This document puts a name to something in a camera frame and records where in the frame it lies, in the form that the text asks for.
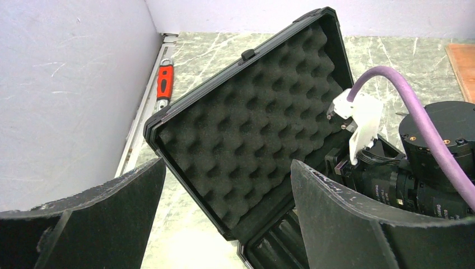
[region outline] green marble surface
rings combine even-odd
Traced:
[[[175,47],[172,101],[198,86],[272,35],[181,33]],[[345,37],[354,79],[371,67],[391,66],[402,73],[423,104],[463,100],[445,47],[473,40],[430,38]],[[398,124],[407,112],[394,87],[373,78],[364,92],[385,103],[380,134],[402,148]],[[143,145],[137,165],[155,154]],[[246,268],[236,255],[236,243],[226,242],[177,179],[167,173],[142,268]]]

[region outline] open case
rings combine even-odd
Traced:
[[[157,112],[144,136],[248,267],[308,268],[290,165],[324,168],[348,141],[325,113],[352,85],[336,13],[322,8]]]

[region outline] gray panel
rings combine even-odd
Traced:
[[[144,1],[0,2],[0,211],[113,178],[160,44]]]

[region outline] white plastic bracket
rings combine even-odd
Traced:
[[[349,102],[347,101],[349,93],[350,89],[347,89],[333,99],[327,115],[331,117],[332,114],[338,114],[343,119],[353,119],[351,125],[356,125],[356,129],[350,138],[350,162],[356,165],[358,163],[356,153],[366,147],[373,147],[374,140],[378,138],[383,103],[364,93],[357,94],[354,101]]]

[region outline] foam lining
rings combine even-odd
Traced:
[[[229,228],[339,131],[325,112],[342,92],[318,22],[227,80],[159,132],[165,149]]]

